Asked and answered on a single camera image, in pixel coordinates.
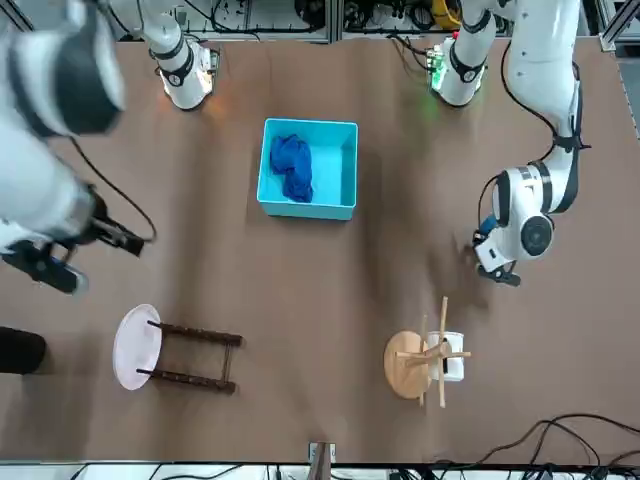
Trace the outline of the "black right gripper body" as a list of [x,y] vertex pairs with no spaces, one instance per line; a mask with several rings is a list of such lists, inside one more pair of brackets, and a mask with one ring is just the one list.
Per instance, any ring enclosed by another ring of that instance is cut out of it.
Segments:
[[86,244],[106,240],[109,236],[105,227],[106,221],[108,220],[108,209],[106,203],[94,186],[89,186],[88,192],[93,200],[94,207],[90,215],[88,225],[85,228]]

